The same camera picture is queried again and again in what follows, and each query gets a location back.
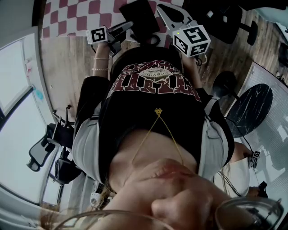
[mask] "white cube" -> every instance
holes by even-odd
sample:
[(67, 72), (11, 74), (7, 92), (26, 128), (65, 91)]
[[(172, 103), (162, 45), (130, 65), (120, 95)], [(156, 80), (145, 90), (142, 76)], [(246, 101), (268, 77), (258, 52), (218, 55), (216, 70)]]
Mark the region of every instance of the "white cube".
[(107, 29), (105, 26), (98, 27), (97, 29), (86, 31), (88, 44), (108, 41)]
[(173, 44), (187, 57), (205, 53), (210, 42), (211, 40), (202, 25), (173, 32)]

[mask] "black marble table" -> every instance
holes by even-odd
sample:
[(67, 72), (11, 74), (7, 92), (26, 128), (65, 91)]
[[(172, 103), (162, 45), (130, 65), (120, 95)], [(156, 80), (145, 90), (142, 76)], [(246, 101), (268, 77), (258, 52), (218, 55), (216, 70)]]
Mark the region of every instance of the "black marble table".
[(227, 115), (226, 121), (233, 137), (245, 136), (256, 129), (267, 116), (272, 100), (272, 90), (266, 84), (254, 85), (243, 93)]

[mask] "floor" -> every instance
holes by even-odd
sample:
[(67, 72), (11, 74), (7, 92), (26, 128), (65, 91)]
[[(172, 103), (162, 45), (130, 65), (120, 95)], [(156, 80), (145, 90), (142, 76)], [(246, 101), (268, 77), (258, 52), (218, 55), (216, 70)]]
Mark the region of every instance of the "floor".
[[(213, 36), (206, 53), (207, 63), (199, 68), (203, 87), (211, 93), (214, 79), (222, 71), (234, 72), (237, 79), (236, 93), (240, 90), (252, 61), (257, 62), (273, 75), (279, 71), (288, 83), (288, 68), (281, 68), (278, 62), (278, 50), (283, 38), (273, 23), (259, 17), (254, 11), (243, 11), (242, 22), (258, 24), (258, 38), (253, 46), (246, 40), (248, 33), (240, 29), (233, 44), (225, 44)], [(85, 37), (61, 37), (44, 39), (40, 42), (41, 59), (47, 91), (53, 109), (61, 116), (70, 104), (69, 117), (76, 116), (80, 89), (85, 76), (92, 74), (94, 52)], [(121, 53), (137, 46), (136, 43), (124, 42)], [(234, 99), (224, 97), (220, 101), (225, 113)]]

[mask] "checkered tablecloth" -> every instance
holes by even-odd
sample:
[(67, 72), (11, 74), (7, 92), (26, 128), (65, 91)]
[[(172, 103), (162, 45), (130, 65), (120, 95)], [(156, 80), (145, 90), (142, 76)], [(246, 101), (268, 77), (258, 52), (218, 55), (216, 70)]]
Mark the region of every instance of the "checkered tablecloth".
[[(86, 30), (100, 26), (107, 28), (124, 22), (119, 8), (135, 0), (47, 0), (42, 39), (59, 36), (86, 36)], [(182, 6), (184, 0), (150, 0), (150, 6), (159, 24), (160, 31), (155, 33), (160, 39), (160, 46), (167, 43), (167, 29), (159, 17), (156, 6), (160, 3)]]

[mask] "gold necklace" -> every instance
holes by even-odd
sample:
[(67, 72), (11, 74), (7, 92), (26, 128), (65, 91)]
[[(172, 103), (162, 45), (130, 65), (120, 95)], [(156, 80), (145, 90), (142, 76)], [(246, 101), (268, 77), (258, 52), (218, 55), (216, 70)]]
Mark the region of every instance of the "gold necklace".
[[(133, 161), (134, 161), (134, 159), (136, 158), (139, 150), (141, 149), (142, 145), (144, 144), (144, 142), (145, 142), (145, 140), (147, 139), (148, 135), (151, 133), (151, 130), (153, 129), (154, 125), (156, 124), (156, 122), (158, 121), (159, 118), (161, 119), (161, 121), (164, 123), (164, 125), (165, 125), (166, 128), (168, 129), (168, 131), (169, 131), (169, 133), (170, 133), (170, 135), (171, 135), (171, 137), (172, 137), (172, 140), (173, 140), (173, 142), (174, 142), (174, 144), (175, 144), (175, 146), (176, 146), (177, 152), (178, 152), (178, 154), (179, 154), (179, 156), (180, 156), (180, 158), (181, 158), (181, 164), (184, 165), (184, 160), (183, 160), (182, 154), (181, 154), (181, 152), (180, 152), (180, 149), (178, 148), (178, 145), (177, 145), (177, 143), (176, 143), (176, 141), (175, 141), (175, 139), (174, 139), (174, 137), (173, 137), (170, 129), (168, 128), (167, 124), (165, 123), (165, 121), (163, 120), (163, 118), (160, 116), (161, 113), (162, 113), (162, 109), (155, 109), (155, 113), (158, 115), (158, 117), (156, 118), (156, 120), (155, 120), (155, 122), (153, 123), (152, 127), (151, 127), (151, 128), (149, 129), (149, 131), (147, 132), (146, 136), (143, 138), (143, 140), (142, 140), (141, 144), (139, 145), (136, 153), (134, 154), (134, 156), (133, 156), (133, 158), (132, 158), (132, 160), (131, 160), (131, 166), (133, 166)], [(123, 186), (125, 185), (127, 179), (128, 179), (128, 173), (127, 173), (127, 175), (126, 175), (126, 179), (125, 179), (125, 181), (124, 181)]]

